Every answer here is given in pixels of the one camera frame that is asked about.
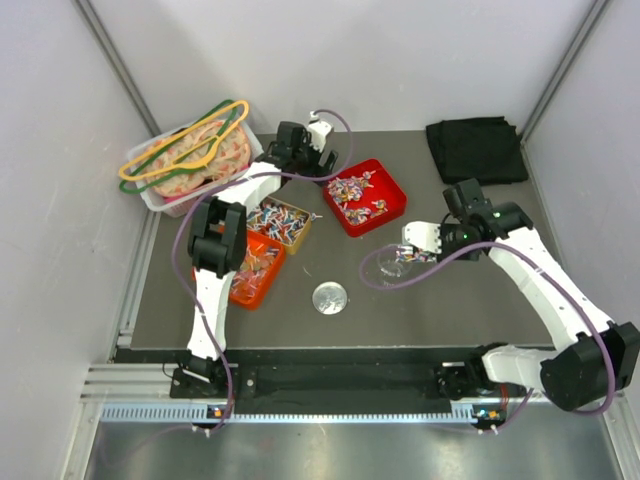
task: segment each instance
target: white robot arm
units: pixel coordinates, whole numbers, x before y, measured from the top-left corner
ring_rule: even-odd
[[[602,354],[578,312],[540,273],[544,271],[576,300],[601,334],[612,359],[616,390],[631,381],[640,334],[631,323],[616,325],[590,302],[549,254],[532,222],[513,203],[493,207],[479,184],[467,180],[444,193],[459,224],[411,222],[403,228],[403,243],[430,252],[441,260],[480,241],[495,241],[529,257],[538,269],[502,248],[486,249],[488,257],[514,281],[551,335],[555,350],[490,345],[478,350],[467,365],[469,385],[487,388],[513,383],[544,391],[560,408],[575,410],[606,393]],[[462,258],[475,260],[480,251]]]
[[[320,120],[313,112],[307,126],[282,122],[276,141],[243,175],[249,180],[223,190],[203,202],[195,212],[189,235],[189,254],[195,267],[196,295],[222,351],[227,346],[225,318],[229,291],[246,251],[246,212],[281,188],[285,179],[278,174],[283,171],[313,177],[330,173],[337,154],[331,151],[323,165],[320,161],[332,131],[331,124]],[[274,175],[253,178],[259,173]],[[225,232],[210,232],[210,225],[221,221],[230,223],[225,225]],[[218,359],[197,307],[187,348],[196,357]]]

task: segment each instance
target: black cloth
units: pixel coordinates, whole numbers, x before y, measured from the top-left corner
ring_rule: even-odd
[[[481,185],[529,178],[516,127],[504,117],[445,120],[427,125],[427,142],[447,184],[477,178]]]

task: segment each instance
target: white wall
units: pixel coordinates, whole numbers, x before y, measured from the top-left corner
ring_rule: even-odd
[[[265,133],[319,107],[356,130],[522,126],[591,1],[93,3],[161,127],[242,97]]]
[[[529,142],[571,275],[640,328],[640,3],[614,0]],[[640,424],[640,369],[629,389]]]
[[[148,135],[69,0],[0,18],[0,478],[39,480],[105,360],[143,214],[116,167]]]

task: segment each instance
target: round metal lid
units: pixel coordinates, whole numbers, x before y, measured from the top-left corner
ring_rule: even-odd
[[[311,296],[313,306],[324,315],[334,315],[347,306],[347,291],[336,282],[324,282],[318,285]]]

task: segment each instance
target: white plastic tub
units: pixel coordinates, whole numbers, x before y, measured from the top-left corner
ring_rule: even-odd
[[[264,150],[262,148],[262,145],[256,138],[256,136],[254,135],[254,133],[251,131],[251,129],[249,129],[246,122],[241,122],[240,125],[244,129],[244,132],[247,134],[247,138],[249,139],[249,144],[251,145],[251,160],[249,161],[249,164],[251,164],[251,162],[253,162],[258,157],[258,155],[262,154]],[[138,145],[137,147],[132,148],[127,153],[127,162],[130,162],[134,158],[142,155],[142,153],[144,153],[145,150],[147,150],[147,148],[151,144],[153,144],[155,141],[162,138],[166,138],[172,135],[177,130],[179,130],[179,128],[172,130],[171,132],[158,135],[157,137],[147,140],[146,142]],[[167,203],[165,201],[165,198],[161,195],[158,195],[153,190],[153,188],[147,188],[144,192],[140,194],[140,196],[142,197],[142,200],[144,200],[144,203],[147,205],[149,210],[151,210],[152,212],[163,212],[169,215],[170,217],[181,217],[189,211],[189,209],[191,208],[191,205],[193,205],[193,202],[195,202],[196,198],[202,195],[204,192],[207,192],[218,185],[225,184],[233,180],[234,178],[238,178],[242,176],[243,173],[244,173],[244,170],[236,173],[235,175],[231,175],[230,177],[225,178],[223,180],[207,183],[206,185],[203,185],[202,187],[194,190],[193,192],[185,195],[184,197],[180,197],[177,200],[174,200],[171,203]],[[140,188],[140,187],[144,187],[147,184],[147,182],[146,180],[139,180],[135,182],[135,184],[138,188]]]

